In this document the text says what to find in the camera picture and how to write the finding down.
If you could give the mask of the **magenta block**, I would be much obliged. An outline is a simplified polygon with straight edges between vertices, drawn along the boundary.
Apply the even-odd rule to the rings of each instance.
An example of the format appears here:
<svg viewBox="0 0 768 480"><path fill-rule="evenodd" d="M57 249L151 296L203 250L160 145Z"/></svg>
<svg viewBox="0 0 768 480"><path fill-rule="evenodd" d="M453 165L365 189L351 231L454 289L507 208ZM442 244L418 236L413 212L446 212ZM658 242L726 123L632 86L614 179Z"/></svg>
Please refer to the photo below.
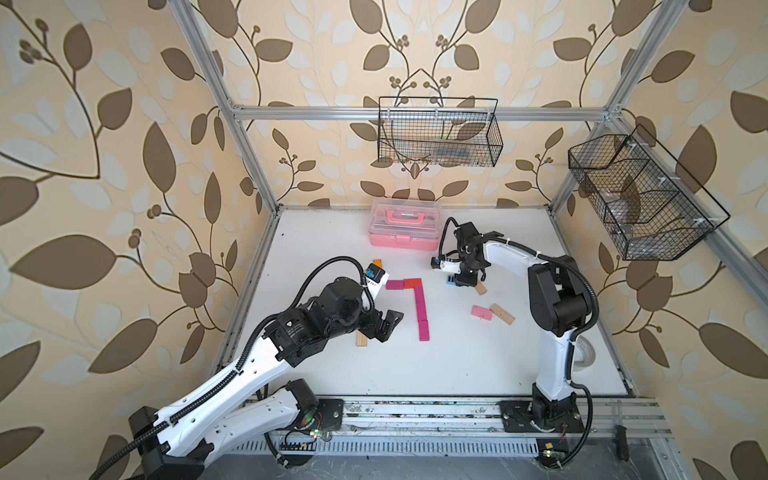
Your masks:
<svg viewBox="0 0 768 480"><path fill-rule="evenodd" d="M423 302L418 302L416 304L416 310L417 310L417 319L419 322L427 322L428 316L427 316L427 309Z"/></svg>
<svg viewBox="0 0 768 480"><path fill-rule="evenodd" d="M415 295L416 303L418 305L422 305L422 306L426 305L424 289L422 286L417 286L414 288L414 295Z"/></svg>
<svg viewBox="0 0 768 480"><path fill-rule="evenodd" d="M430 329L427 321L418 322L419 340L421 342L428 342L430 340Z"/></svg>
<svg viewBox="0 0 768 480"><path fill-rule="evenodd" d="M386 283L387 290L404 290L405 282L403 280L389 280Z"/></svg>

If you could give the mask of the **magenta block bottom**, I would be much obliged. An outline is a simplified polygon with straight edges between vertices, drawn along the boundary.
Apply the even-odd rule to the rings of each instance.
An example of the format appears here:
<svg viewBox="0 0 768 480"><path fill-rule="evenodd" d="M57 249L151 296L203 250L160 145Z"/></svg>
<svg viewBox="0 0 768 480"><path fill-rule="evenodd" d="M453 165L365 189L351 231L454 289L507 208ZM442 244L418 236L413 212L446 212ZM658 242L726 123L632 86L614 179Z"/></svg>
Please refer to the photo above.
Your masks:
<svg viewBox="0 0 768 480"><path fill-rule="evenodd" d="M418 322L419 340L421 342L428 342L430 340L430 329L427 321Z"/></svg>

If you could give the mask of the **red block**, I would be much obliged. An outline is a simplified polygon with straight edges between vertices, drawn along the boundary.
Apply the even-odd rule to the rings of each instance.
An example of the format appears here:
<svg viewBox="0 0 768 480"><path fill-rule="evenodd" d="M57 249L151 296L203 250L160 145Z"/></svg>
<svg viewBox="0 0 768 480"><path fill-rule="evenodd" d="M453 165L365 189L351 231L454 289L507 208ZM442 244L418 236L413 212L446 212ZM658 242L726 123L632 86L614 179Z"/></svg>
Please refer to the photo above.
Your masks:
<svg viewBox="0 0 768 480"><path fill-rule="evenodd" d="M419 278L405 279L404 280L404 288L405 289L415 289L415 288L419 288L419 287L422 287L422 286L423 286L422 280L419 279Z"/></svg>

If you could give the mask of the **light pink block top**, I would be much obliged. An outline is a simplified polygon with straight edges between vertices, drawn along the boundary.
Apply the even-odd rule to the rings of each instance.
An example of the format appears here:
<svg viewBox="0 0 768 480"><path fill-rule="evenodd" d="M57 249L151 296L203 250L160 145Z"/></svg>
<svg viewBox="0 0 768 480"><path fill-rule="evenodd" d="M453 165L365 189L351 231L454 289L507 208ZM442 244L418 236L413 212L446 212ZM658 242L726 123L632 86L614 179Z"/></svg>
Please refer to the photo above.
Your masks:
<svg viewBox="0 0 768 480"><path fill-rule="evenodd" d="M491 321L493 319L494 313L490 309L473 305L471 309L471 315L479 319Z"/></svg>

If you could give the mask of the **wooden dotted block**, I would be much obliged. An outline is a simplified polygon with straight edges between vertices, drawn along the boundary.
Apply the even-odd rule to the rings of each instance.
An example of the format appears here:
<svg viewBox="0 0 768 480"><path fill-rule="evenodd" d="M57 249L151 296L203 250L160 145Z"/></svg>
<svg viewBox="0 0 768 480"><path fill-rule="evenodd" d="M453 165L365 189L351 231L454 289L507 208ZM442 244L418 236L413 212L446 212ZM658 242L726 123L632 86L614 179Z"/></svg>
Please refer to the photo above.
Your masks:
<svg viewBox="0 0 768 480"><path fill-rule="evenodd" d="M498 304L492 304L490 310L495 317L499 318L507 325L512 325L515 321L515 317Z"/></svg>

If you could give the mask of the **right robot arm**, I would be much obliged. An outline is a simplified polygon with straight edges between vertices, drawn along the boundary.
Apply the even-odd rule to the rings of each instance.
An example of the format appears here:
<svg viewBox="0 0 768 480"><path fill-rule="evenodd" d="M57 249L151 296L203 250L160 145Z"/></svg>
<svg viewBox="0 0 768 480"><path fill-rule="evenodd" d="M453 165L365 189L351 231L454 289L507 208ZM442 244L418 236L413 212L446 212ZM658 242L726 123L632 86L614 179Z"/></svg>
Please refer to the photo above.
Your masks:
<svg viewBox="0 0 768 480"><path fill-rule="evenodd" d="M551 430L577 412L575 391L588 391L573 381L572 369L579 336L599 316L597 293L572 257L545 255L500 232L482 234L471 222L448 218L431 267L452 276L459 287L476 287L492 266L527 278L530 313L542 336L539 372L523 417Z"/></svg>

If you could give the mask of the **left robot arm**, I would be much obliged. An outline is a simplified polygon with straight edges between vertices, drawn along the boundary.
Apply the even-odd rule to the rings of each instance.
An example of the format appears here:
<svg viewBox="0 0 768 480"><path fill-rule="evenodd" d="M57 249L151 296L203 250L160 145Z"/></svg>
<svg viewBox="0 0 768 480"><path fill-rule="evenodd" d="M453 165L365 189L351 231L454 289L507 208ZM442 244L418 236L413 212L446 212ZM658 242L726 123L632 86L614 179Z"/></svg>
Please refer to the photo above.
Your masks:
<svg viewBox="0 0 768 480"><path fill-rule="evenodd" d="M350 256L321 263L286 309L255 327L230 364L172 404L136 411L129 419L132 441L103 460L92 478L102 478L138 452L143 479L197 479L251 437L310 424L318 400L302 379L287 382L256 403L246 401L321 353L333 338L359 332L386 342L403 319L400 312L375 306L388 279L383 268L364 267Z"/></svg>

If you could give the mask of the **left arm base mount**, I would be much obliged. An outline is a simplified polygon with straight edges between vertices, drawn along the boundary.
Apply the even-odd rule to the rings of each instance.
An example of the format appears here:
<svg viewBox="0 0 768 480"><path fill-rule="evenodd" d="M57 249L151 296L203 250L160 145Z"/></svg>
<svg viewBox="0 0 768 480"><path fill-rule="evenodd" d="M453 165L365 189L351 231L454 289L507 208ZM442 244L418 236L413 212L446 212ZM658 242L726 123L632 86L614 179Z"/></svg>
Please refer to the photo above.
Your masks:
<svg viewBox="0 0 768 480"><path fill-rule="evenodd" d="M332 433L342 427L344 406L341 398L321 398L316 406L302 411L291 426L270 432L270 439L284 450L309 448L318 440L329 441Z"/></svg>

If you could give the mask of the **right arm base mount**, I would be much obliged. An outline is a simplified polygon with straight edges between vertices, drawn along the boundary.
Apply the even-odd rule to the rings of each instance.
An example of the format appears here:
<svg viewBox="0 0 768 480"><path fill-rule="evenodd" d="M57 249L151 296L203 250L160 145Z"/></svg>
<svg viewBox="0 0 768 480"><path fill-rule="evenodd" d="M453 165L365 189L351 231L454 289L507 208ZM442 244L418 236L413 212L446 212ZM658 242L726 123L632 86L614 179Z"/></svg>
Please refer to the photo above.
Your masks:
<svg viewBox="0 0 768 480"><path fill-rule="evenodd" d="M530 400L503 400L499 404L502 428L515 434L576 434L583 433L587 412L578 406L555 419L536 420Z"/></svg>

